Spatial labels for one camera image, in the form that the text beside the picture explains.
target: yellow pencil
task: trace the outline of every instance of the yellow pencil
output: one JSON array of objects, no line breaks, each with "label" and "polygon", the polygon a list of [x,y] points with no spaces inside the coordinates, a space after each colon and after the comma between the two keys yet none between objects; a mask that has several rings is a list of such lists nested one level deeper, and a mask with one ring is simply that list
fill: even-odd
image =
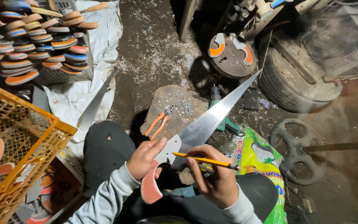
[{"label": "yellow pencil", "polygon": [[[172,153],[172,154],[175,155],[175,156],[178,156],[178,157],[183,157],[183,158],[190,157],[190,156],[188,156],[187,154],[179,153],[179,152],[174,152],[174,153]],[[213,165],[215,165],[215,166],[220,166],[220,167],[225,167],[225,168],[229,168],[229,169],[234,169],[234,170],[240,171],[240,166],[236,166],[236,165],[234,165],[234,164],[224,163],[224,162],[221,162],[221,161],[216,161],[216,160],[207,159],[207,158],[198,158],[198,157],[192,157],[192,158],[195,159],[195,160],[198,161],[198,162],[210,163],[210,164],[213,164]]]}]

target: person's left hand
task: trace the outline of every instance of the person's left hand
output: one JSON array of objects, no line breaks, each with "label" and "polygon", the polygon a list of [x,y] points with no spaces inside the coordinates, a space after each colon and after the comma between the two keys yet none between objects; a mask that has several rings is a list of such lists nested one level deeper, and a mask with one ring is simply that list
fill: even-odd
[{"label": "person's left hand", "polygon": [[[152,168],[154,158],[162,149],[164,149],[166,144],[167,138],[162,138],[159,141],[144,141],[139,145],[127,161],[127,169],[135,180],[140,182],[143,177],[146,176]],[[157,171],[156,177],[158,178],[161,173],[161,168]]]}]

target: black rubber tire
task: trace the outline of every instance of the black rubber tire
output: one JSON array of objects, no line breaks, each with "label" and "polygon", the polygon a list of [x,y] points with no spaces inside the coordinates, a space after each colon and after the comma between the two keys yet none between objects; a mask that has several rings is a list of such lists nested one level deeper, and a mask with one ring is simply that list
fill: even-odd
[{"label": "black rubber tire", "polygon": [[278,74],[273,64],[271,47],[267,50],[263,74],[259,78],[258,84],[267,99],[286,111],[306,114],[311,109],[329,103],[329,101],[315,102],[294,92]]}]

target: dirt floor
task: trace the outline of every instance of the dirt floor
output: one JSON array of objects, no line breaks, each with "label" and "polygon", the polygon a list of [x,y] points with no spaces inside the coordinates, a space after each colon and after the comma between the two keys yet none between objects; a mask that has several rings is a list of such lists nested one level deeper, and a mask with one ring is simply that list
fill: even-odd
[{"label": "dirt floor", "polygon": [[[195,98],[208,102],[213,84],[218,85],[222,93],[229,93],[238,85],[237,81],[217,74],[203,53],[206,36],[200,34],[200,30],[211,29],[213,23],[198,27],[192,24],[196,32],[192,30],[186,42],[179,43],[176,28],[183,5],[172,7],[169,1],[161,0],[122,0],[119,7],[123,35],[117,48],[117,88],[107,119],[130,129],[135,141],[156,89],[177,84],[188,89]],[[195,14],[194,21],[201,16]],[[194,91],[190,89],[190,82],[195,86]],[[261,98],[266,98],[258,91]],[[237,124],[246,122],[264,137],[274,124],[266,118],[276,121],[298,118],[309,123],[325,144],[358,141],[357,94],[339,97],[311,114],[294,114],[280,108],[267,110],[262,106],[258,112],[250,112],[244,110],[239,101],[229,118]],[[298,127],[287,129],[294,136],[302,133]],[[219,141],[229,136],[214,133],[213,137]],[[285,156],[285,143],[277,150]],[[326,159],[329,161],[326,173],[319,182],[310,186],[291,185],[297,194],[290,192],[286,198],[289,223],[358,223],[358,151],[328,152]],[[296,166],[296,170],[302,169],[302,165]],[[297,209],[302,206],[298,195],[310,198],[316,212],[307,214]]]}]

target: hand saw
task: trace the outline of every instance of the hand saw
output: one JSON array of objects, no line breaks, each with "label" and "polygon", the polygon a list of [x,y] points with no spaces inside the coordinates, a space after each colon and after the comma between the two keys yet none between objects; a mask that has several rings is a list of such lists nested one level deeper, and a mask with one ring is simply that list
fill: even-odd
[{"label": "hand saw", "polygon": [[167,142],[164,149],[154,158],[151,170],[142,179],[140,192],[143,201],[147,204],[152,204],[162,198],[162,193],[158,189],[156,180],[154,179],[157,167],[161,163],[170,163],[174,168],[182,170],[186,160],[176,157],[172,153],[187,153],[193,147],[204,144],[260,73],[261,70]]}]

